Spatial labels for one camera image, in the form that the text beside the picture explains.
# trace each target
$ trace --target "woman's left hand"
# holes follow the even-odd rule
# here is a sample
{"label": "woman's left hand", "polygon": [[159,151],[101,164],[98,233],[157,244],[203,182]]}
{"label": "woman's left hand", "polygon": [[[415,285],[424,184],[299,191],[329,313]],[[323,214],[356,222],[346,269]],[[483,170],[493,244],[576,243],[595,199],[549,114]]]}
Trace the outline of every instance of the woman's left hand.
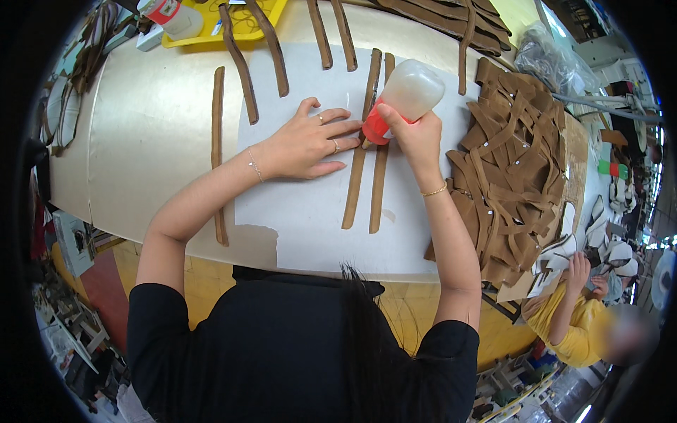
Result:
{"label": "woman's left hand", "polygon": [[339,161],[320,160],[335,152],[357,147],[358,138],[340,136],[358,131],[362,121],[332,122],[350,117],[350,112],[341,108],[328,109],[308,117],[311,108],[317,107],[320,107],[317,98],[303,100],[297,113],[282,128],[270,138],[250,147],[263,179],[313,179],[345,168],[345,163]]}
{"label": "woman's left hand", "polygon": [[593,285],[595,285],[595,286],[597,287],[597,288],[595,288],[592,292],[593,292],[594,294],[601,295],[602,297],[604,297],[605,295],[607,295],[607,293],[609,292],[609,282],[608,282],[608,279],[609,279],[609,275],[608,275],[608,274],[607,274],[606,277],[604,277],[604,276],[599,276],[599,275],[598,275],[598,276],[593,276],[593,277],[591,277],[591,278],[590,278],[590,281],[592,282]]}

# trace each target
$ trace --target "workbench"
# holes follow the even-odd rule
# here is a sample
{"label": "workbench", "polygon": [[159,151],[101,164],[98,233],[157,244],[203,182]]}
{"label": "workbench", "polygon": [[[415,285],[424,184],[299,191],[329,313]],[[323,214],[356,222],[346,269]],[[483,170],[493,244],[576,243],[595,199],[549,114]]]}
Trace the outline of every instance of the workbench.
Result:
{"label": "workbench", "polygon": [[[530,0],[493,3],[511,28],[514,24],[522,30],[529,23],[526,20],[532,19],[529,16],[538,19]],[[329,2],[320,2],[319,6],[323,14],[331,13]],[[529,12],[515,15],[520,9]],[[458,74],[457,40],[369,7],[345,4],[345,14],[356,48],[376,47]],[[330,44],[340,45],[337,27],[325,27]],[[276,32],[282,43],[315,43],[306,2],[290,0]],[[252,48],[242,45],[248,61]],[[514,57],[514,51],[506,53],[504,63],[510,54]],[[480,53],[468,49],[466,74],[470,81],[480,57]],[[155,212],[182,187],[211,169],[213,73],[219,66],[225,66],[225,161],[236,153],[242,89],[235,64],[223,45],[158,46],[144,53],[135,48],[132,39],[113,50],[82,98],[75,139],[62,156],[51,158],[51,203],[103,231],[143,242]],[[335,59],[335,66],[341,66],[340,57]],[[225,222],[229,247],[216,241],[213,222],[209,221],[188,243],[186,254],[278,270],[274,230],[235,225],[233,204],[225,206]],[[308,273],[304,269],[295,271]],[[392,282],[439,280],[436,273],[366,276]]]}

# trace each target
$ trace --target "plastic squeeze bottle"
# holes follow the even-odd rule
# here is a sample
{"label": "plastic squeeze bottle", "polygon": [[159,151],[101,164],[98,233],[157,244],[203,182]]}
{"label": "plastic squeeze bottle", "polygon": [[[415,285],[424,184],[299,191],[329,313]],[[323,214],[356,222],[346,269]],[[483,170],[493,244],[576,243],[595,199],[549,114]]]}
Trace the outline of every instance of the plastic squeeze bottle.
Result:
{"label": "plastic squeeze bottle", "polygon": [[628,178],[628,167],[624,164],[610,163],[606,160],[600,160],[597,165],[597,172],[603,175],[611,175],[621,179]]}
{"label": "plastic squeeze bottle", "polygon": [[376,110],[379,104],[386,103],[411,124],[432,110],[443,95],[444,82],[424,64],[414,59],[400,63],[393,69],[383,92],[362,125],[366,137],[362,148],[366,150],[371,143],[383,146],[394,137]]}
{"label": "plastic squeeze bottle", "polygon": [[174,41],[197,36],[204,26],[202,14],[177,0],[140,0],[141,15],[157,23]]}

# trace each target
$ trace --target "gold bracelet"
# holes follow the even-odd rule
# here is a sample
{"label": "gold bracelet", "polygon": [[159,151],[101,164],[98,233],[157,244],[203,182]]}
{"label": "gold bracelet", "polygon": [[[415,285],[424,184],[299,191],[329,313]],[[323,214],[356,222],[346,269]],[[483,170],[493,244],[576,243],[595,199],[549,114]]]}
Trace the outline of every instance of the gold bracelet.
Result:
{"label": "gold bracelet", "polygon": [[252,169],[254,169],[254,172],[256,172],[256,174],[259,176],[259,180],[261,182],[264,182],[263,178],[261,177],[261,171],[259,170],[259,167],[256,165],[256,160],[254,160],[252,150],[249,147],[247,147],[247,152],[249,153],[249,158],[252,159],[252,161],[248,163],[249,166],[251,166]]}
{"label": "gold bracelet", "polygon": [[439,190],[433,191],[433,192],[422,192],[421,195],[424,196],[424,197],[434,196],[435,194],[439,194],[440,192],[442,192],[446,189],[447,189],[447,181],[444,181],[444,186],[442,188],[440,188]]}

